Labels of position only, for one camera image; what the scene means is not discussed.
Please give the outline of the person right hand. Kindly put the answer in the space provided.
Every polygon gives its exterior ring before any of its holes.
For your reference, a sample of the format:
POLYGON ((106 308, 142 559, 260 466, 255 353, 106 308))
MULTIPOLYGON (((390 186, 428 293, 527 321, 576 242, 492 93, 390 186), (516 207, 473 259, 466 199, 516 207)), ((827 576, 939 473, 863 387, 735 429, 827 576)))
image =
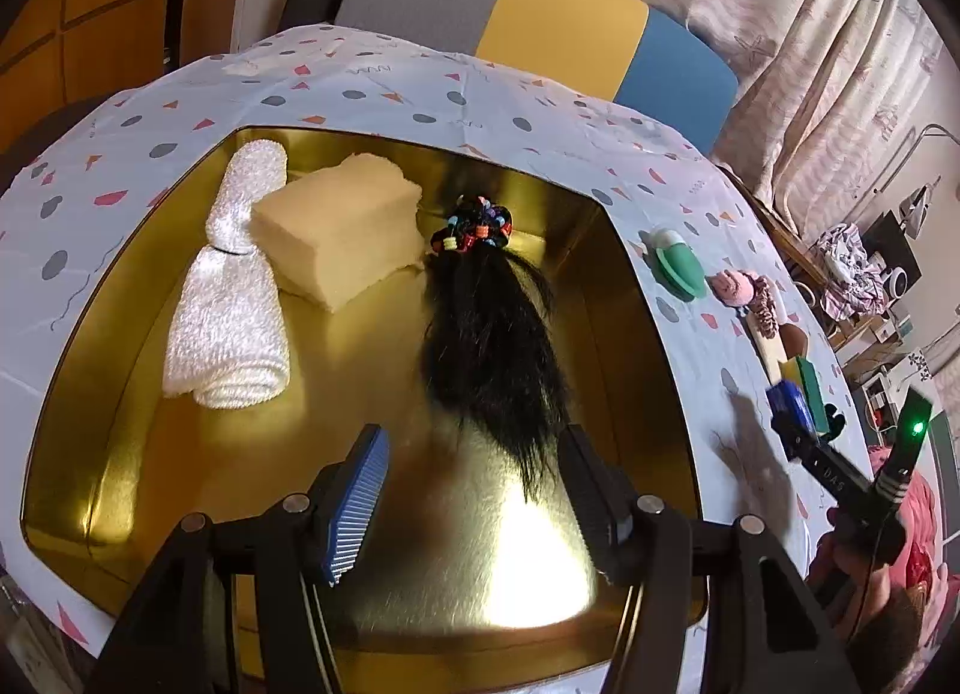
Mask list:
POLYGON ((851 593, 828 606, 830 624, 855 669, 880 676, 888 668, 896 676, 918 650, 923 600, 895 584, 890 566, 836 540, 838 507, 827 510, 827 520, 832 529, 818 540, 807 585, 820 587, 833 569, 848 577, 851 593))

